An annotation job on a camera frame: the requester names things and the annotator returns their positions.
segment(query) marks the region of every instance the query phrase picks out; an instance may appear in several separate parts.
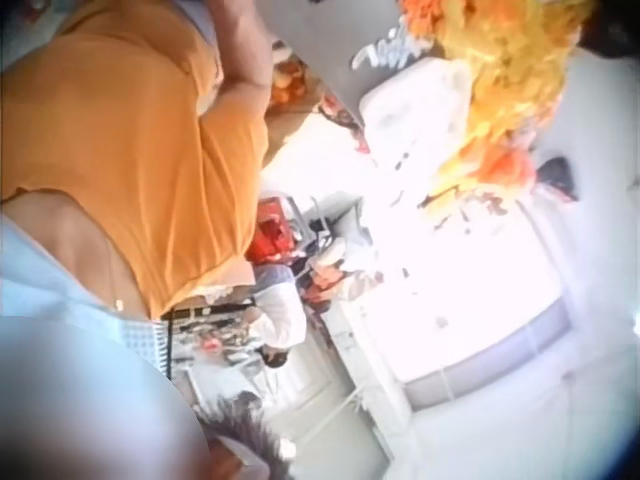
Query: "white shirt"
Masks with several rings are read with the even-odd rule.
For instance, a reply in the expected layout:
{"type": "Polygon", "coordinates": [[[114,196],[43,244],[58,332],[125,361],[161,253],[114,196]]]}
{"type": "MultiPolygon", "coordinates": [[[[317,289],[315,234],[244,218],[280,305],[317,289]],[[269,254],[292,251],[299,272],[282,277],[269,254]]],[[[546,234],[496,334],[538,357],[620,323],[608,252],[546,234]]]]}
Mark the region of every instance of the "white shirt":
{"type": "Polygon", "coordinates": [[[288,349],[304,342],[307,316],[294,283],[279,283],[255,295],[263,314],[251,324],[251,334],[266,345],[288,349]]]}

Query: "wall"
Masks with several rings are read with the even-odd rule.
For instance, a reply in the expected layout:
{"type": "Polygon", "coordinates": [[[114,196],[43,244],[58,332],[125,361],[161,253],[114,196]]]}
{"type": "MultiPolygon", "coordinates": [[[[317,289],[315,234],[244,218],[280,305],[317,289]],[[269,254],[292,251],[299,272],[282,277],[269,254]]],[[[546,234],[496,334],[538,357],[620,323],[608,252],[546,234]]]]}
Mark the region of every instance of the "wall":
{"type": "Polygon", "coordinates": [[[575,168],[580,203],[534,202],[534,218],[566,282],[574,329],[510,376],[414,416],[418,476],[387,478],[601,478],[640,425],[637,193],[638,70],[579,53],[539,145],[575,168]]]}

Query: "orange shirt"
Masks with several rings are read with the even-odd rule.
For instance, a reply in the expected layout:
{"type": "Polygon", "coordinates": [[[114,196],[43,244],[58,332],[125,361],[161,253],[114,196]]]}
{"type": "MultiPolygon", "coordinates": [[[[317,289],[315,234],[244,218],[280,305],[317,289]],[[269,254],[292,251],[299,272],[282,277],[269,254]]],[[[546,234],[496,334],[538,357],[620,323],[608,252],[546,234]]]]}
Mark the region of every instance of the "orange shirt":
{"type": "Polygon", "coordinates": [[[152,318],[209,284],[255,226],[264,119],[224,95],[214,49],[166,0],[96,0],[3,75],[2,199],[73,197],[152,318]]]}

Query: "person in white shirt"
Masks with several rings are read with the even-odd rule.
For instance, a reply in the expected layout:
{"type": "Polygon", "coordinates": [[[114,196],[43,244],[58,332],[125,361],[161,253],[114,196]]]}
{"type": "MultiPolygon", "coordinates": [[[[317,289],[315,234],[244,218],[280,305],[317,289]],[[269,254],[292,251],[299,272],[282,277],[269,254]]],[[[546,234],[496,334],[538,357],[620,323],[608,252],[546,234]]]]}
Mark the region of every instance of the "person in white shirt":
{"type": "Polygon", "coordinates": [[[304,342],[307,316],[298,294],[293,272],[286,265],[254,267],[256,284],[252,290],[256,305],[244,311],[242,319],[252,336],[264,345],[258,349],[270,368],[282,367],[291,347],[304,342]]]}

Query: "person in orange clothing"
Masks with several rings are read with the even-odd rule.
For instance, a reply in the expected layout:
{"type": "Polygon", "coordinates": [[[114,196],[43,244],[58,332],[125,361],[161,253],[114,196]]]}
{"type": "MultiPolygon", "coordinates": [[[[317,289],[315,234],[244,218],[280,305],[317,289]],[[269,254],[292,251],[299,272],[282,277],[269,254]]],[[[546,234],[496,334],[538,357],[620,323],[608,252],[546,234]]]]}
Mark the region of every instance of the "person in orange clothing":
{"type": "Polygon", "coordinates": [[[3,73],[3,315],[159,318],[244,254],[271,42],[254,0],[203,5],[217,45],[170,0],[85,0],[3,73]]]}

